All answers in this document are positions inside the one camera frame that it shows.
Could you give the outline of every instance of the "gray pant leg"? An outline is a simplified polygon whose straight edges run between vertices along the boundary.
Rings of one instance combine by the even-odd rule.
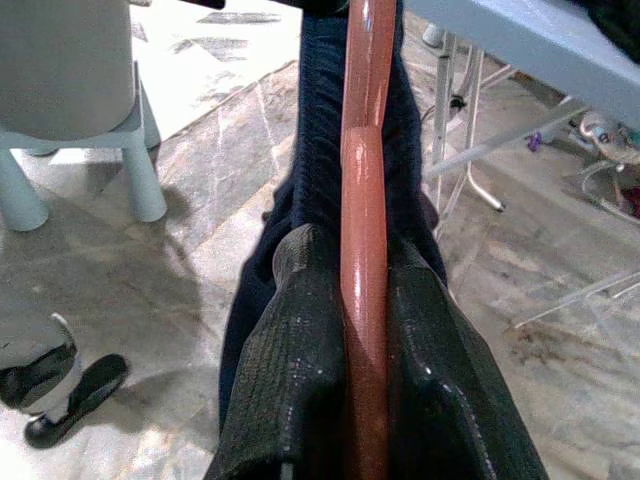
[[[2,309],[5,315],[0,316],[0,371],[27,367],[56,348],[74,344],[66,322],[59,315],[49,317],[42,312],[21,309],[19,305],[4,307],[6,305]],[[12,315],[6,315],[8,310],[12,310]],[[42,393],[36,394],[33,401],[21,405],[20,409],[32,415],[45,413],[56,422],[66,415],[69,394],[81,377],[82,365],[76,354],[73,366],[57,384],[47,385]]]

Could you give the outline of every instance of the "black slipper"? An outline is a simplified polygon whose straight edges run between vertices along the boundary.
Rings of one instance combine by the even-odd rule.
[[[25,440],[33,448],[54,446],[87,413],[98,408],[127,378],[127,364],[120,355],[97,360],[82,374],[69,397],[69,411],[57,423],[42,415],[31,420],[24,430]]]

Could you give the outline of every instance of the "purple object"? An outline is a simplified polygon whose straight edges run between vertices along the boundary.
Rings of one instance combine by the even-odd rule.
[[[533,135],[527,137],[529,139],[529,143],[527,143],[527,147],[532,152],[537,152],[540,150],[540,145],[542,144],[542,134],[540,132],[536,132]]]

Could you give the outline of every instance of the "gray container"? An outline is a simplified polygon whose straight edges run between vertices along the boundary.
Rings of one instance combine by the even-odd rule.
[[[0,0],[0,126],[76,140],[134,103],[127,0]]]

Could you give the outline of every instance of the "tiled floor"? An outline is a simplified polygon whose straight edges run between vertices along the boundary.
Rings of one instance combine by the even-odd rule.
[[[50,451],[27,448],[25,418],[0,407],[0,464],[12,479],[199,479],[208,466],[229,303],[296,126],[297,12],[228,4],[133,9],[134,48],[164,140],[154,158],[165,219],[131,218],[114,151],[18,155],[52,215],[28,234],[0,220],[0,315],[3,298],[15,296],[58,311],[87,363],[119,352],[132,371]],[[425,22],[409,15],[407,26],[405,57],[424,111],[435,61],[420,41]],[[544,110],[507,81],[483,93],[479,138]],[[462,148],[462,130],[453,129],[450,151]],[[430,138],[426,124],[426,162]],[[465,190],[441,246],[452,291],[489,342],[552,478],[632,480],[640,478],[640,289],[517,327],[567,293],[640,268],[637,227],[576,198],[563,180],[582,162],[548,146],[532,154],[523,142],[500,149],[477,178],[507,211]],[[445,191],[454,180],[445,178]]]

